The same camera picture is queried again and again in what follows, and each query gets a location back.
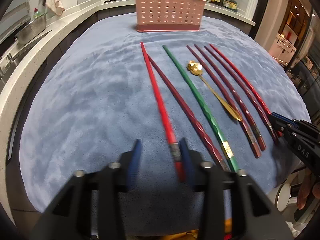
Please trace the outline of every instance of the dark door frame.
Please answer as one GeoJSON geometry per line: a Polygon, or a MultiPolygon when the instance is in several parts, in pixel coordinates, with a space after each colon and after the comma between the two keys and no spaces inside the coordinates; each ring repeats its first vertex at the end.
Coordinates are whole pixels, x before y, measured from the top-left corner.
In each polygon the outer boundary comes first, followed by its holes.
{"type": "Polygon", "coordinates": [[[267,4],[269,0],[258,0],[257,8],[254,12],[252,21],[256,23],[254,27],[251,28],[249,36],[254,40],[259,30],[260,24],[262,22],[263,15],[266,11],[267,4]]]}

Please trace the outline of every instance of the green chopstick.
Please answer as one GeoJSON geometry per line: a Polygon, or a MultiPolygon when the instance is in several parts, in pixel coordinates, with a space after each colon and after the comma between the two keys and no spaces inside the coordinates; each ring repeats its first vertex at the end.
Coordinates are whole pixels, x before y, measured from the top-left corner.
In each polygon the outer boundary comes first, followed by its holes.
{"type": "Polygon", "coordinates": [[[196,100],[198,101],[198,103],[202,109],[202,112],[204,113],[205,117],[207,118],[215,136],[217,137],[218,141],[221,144],[221,148],[222,148],[223,153],[227,159],[227,162],[229,164],[231,171],[232,172],[237,171],[239,169],[237,161],[231,151],[231,148],[229,146],[229,143],[228,143],[226,137],[224,136],[223,132],[219,128],[218,123],[217,123],[216,119],[213,117],[209,107],[204,102],[203,97],[200,95],[199,91],[197,90],[197,88],[195,87],[195,85],[193,84],[191,79],[188,77],[186,71],[183,69],[183,67],[180,65],[180,63],[177,61],[177,59],[173,56],[173,54],[169,51],[167,46],[165,46],[165,45],[162,45],[162,46],[163,46],[165,52],[168,54],[168,56],[173,61],[173,63],[176,65],[176,67],[179,70],[180,74],[182,75],[183,79],[188,84],[193,95],[195,96],[196,100]]]}

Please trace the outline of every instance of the red chopstick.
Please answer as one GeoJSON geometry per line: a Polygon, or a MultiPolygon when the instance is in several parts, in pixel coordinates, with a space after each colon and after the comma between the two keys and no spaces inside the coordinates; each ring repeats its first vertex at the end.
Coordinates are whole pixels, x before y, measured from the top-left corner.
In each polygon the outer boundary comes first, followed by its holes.
{"type": "Polygon", "coordinates": [[[277,135],[275,134],[268,117],[264,114],[263,110],[261,109],[260,105],[258,105],[257,101],[253,98],[247,87],[242,83],[242,81],[238,78],[238,76],[207,46],[204,46],[204,48],[212,55],[214,58],[229,72],[229,74],[233,77],[233,79],[238,83],[238,85],[242,88],[242,90],[245,92],[253,106],[256,108],[260,118],[262,119],[263,123],[267,127],[269,134],[271,135],[273,141],[275,144],[279,143],[279,139],[277,135]]]}
{"type": "Polygon", "coordinates": [[[183,112],[188,117],[189,121],[191,122],[193,128],[196,130],[198,136],[202,140],[202,143],[207,148],[208,152],[210,153],[212,159],[214,160],[215,164],[223,169],[224,171],[230,171],[228,166],[226,165],[225,161],[223,160],[220,152],[217,150],[217,148],[213,145],[213,142],[209,135],[205,132],[204,128],[202,127],[201,123],[196,119],[194,113],[190,109],[190,107],[187,105],[187,103],[183,100],[179,92],[175,89],[175,87],[171,84],[169,79],[164,75],[164,73],[161,71],[161,69],[158,67],[158,65],[152,60],[152,58],[149,56],[149,60],[153,67],[156,69],[164,83],[167,85],[169,90],[171,91],[174,98],[177,100],[179,105],[181,106],[183,112]]]}
{"type": "MultiPolygon", "coordinates": [[[[226,89],[223,87],[223,85],[221,84],[221,82],[219,81],[219,79],[213,74],[213,72],[210,70],[210,68],[207,66],[207,64],[193,51],[193,49],[191,49],[189,46],[187,46],[187,48],[191,51],[191,53],[196,57],[196,59],[200,62],[200,64],[203,66],[203,68],[207,71],[207,73],[209,74],[209,76],[212,78],[212,80],[217,84],[217,86],[219,87],[221,93],[223,94],[224,98],[227,100],[227,102],[238,111],[239,115],[241,116],[241,113],[239,111],[239,109],[236,107],[235,102],[232,100],[232,98],[229,96],[228,92],[226,91],[226,89]]],[[[239,97],[239,95],[237,94],[237,92],[233,89],[232,85],[230,84],[230,82],[225,78],[225,76],[220,72],[220,70],[218,69],[218,72],[220,77],[222,77],[221,79],[223,80],[223,82],[227,85],[227,87],[229,88],[229,90],[231,91],[231,93],[233,94],[234,98],[236,99],[237,103],[239,104],[239,106],[241,107],[246,119],[248,120],[248,122],[251,124],[253,129],[256,129],[256,124],[252,118],[252,116],[250,115],[247,107],[245,106],[245,104],[243,103],[243,101],[241,100],[241,98],[239,97]]],[[[242,122],[240,122],[240,126],[242,128],[242,130],[244,131],[245,135],[247,136],[247,139],[249,141],[250,147],[252,149],[252,152],[254,154],[254,156],[256,158],[261,157],[261,152],[259,150],[259,147],[257,145],[256,140],[254,139],[251,130],[249,128],[248,123],[245,121],[245,119],[242,119],[242,122]]],[[[259,136],[259,146],[261,148],[261,150],[265,150],[266,149],[266,145],[262,139],[262,136],[259,136]]]]}
{"type": "Polygon", "coordinates": [[[239,75],[239,77],[242,79],[242,81],[247,85],[247,87],[251,90],[251,92],[254,94],[255,98],[258,100],[259,104],[261,105],[263,111],[267,116],[271,114],[269,108],[267,107],[266,103],[263,101],[263,99],[260,97],[258,92],[254,89],[254,87],[251,85],[251,83],[247,80],[247,78],[240,72],[240,70],[225,56],[220,52],[215,46],[210,44],[211,48],[213,48],[219,55],[222,57],[230,67],[239,75]]]}
{"type": "Polygon", "coordinates": [[[159,109],[159,112],[160,112],[160,115],[161,115],[162,124],[164,126],[165,134],[167,136],[167,140],[168,140],[168,143],[169,143],[170,153],[171,153],[171,155],[173,157],[174,165],[175,165],[179,180],[181,182],[183,182],[185,180],[185,174],[184,174],[183,167],[182,167],[181,152],[180,152],[180,149],[179,149],[179,146],[178,146],[178,142],[177,142],[176,136],[175,136],[175,134],[173,132],[172,125],[170,123],[170,119],[169,119],[168,113],[167,113],[167,111],[165,109],[164,102],[162,100],[159,87],[157,85],[156,77],[155,77],[155,75],[154,75],[154,73],[152,71],[152,67],[150,65],[149,57],[148,57],[148,54],[146,52],[146,49],[145,49],[144,44],[143,44],[142,41],[140,42],[140,45],[141,45],[141,49],[142,49],[144,60],[145,60],[146,65],[147,65],[149,77],[150,77],[152,88],[153,88],[153,93],[155,95],[155,98],[156,98],[156,101],[157,101],[157,104],[158,104],[158,109],[159,109]]]}

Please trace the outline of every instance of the blue tablecloth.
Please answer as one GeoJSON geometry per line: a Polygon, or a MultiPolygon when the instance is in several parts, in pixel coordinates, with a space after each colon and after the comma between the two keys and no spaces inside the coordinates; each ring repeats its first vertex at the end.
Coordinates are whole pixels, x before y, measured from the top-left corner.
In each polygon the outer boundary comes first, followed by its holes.
{"type": "MultiPolygon", "coordinates": [[[[121,194],[125,230],[130,235],[165,235],[198,228],[203,195],[179,184],[169,153],[140,41],[195,113],[218,149],[214,133],[179,71],[162,48],[182,65],[195,60],[186,48],[213,43],[264,99],[272,112],[309,121],[300,95],[281,66],[255,41],[221,20],[203,17],[199,32],[138,33],[136,14],[99,21],[79,37],[50,72],[36,95],[20,143],[21,174],[31,203],[43,211],[75,170],[98,171],[143,143],[134,189],[121,194]]],[[[267,149],[256,159],[240,125],[231,120],[202,81],[192,76],[238,160],[268,192],[292,172],[299,160],[282,141],[279,147],[257,111],[231,76],[257,123],[267,149]]],[[[177,138],[211,160],[182,109],[155,72],[177,138]]],[[[221,95],[204,73],[204,78],[221,95]]]]}

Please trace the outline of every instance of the basket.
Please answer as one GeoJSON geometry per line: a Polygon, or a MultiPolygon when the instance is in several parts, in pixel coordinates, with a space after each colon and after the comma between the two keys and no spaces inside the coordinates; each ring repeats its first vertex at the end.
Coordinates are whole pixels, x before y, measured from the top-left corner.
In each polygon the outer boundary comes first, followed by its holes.
{"type": "Polygon", "coordinates": [[[205,0],[136,0],[138,32],[199,31],[205,0]]]}

